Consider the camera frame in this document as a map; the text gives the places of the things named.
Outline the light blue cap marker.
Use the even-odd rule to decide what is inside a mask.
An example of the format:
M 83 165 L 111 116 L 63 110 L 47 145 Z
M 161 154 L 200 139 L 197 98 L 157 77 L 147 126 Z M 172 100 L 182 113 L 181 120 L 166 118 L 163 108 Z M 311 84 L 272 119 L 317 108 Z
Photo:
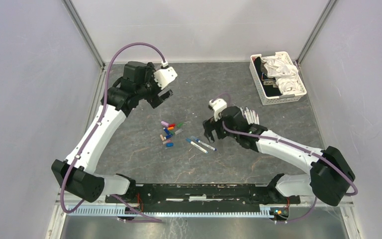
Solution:
M 205 154 L 208 154 L 208 151 L 206 149 L 204 149 L 203 147 L 199 146 L 197 143 L 193 142 L 191 139 L 186 138 L 186 141 L 188 143 L 190 143 L 192 146 L 194 146 L 195 148 L 197 148 L 198 150 L 200 150 L 201 152 L 203 152 Z

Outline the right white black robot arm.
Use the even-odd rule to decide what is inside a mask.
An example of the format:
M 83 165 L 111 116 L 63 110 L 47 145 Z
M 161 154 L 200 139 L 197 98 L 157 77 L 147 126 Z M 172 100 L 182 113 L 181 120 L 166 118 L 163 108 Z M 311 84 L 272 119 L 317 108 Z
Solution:
M 241 147 L 271 155 L 303 171 L 300 175 L 282 175 L 267 190 L 273 203 L 290 196 L 315 196 L 329 206 L 338 206 L 345 196 L 359 192 L 356 176 L 341 151 L 311 147 L 284 138 L 257 124 L 254 117 L 237 106 L 210 104 L 213 116 L 203 122 L 204 136 L 214 141 L 233 138 Z

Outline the purple highlighter cap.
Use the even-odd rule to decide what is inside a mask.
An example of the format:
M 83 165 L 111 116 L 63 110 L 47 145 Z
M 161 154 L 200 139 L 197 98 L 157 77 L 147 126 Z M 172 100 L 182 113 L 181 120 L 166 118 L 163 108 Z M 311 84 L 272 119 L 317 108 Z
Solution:
M 161 121 L 161 125 L 164 127 L 169 127 L 170 124 L 165 121 Z

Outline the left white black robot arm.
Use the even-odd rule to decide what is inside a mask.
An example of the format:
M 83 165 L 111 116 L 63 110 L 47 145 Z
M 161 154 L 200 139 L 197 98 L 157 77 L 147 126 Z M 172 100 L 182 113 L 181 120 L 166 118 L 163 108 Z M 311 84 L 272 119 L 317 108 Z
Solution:
M 177 76 L 169 65 L 156 68 L 152 62 L 126 63 L 123 75 L 108 88 L 97 116 L 78 145 L 65 160 L 56 159 L 53 162 L 51 170 L 61 191 L 87 202 L 110 194 L 117 194 L 125 203 L 132 202 L 136 198 L 134 180 L 120 174 L 96 174 L 96 166 L 115 131 L 139 102 L 145 100 L 152 108 L 158 107 L 173 94 L 172 90 L 163 90 Z

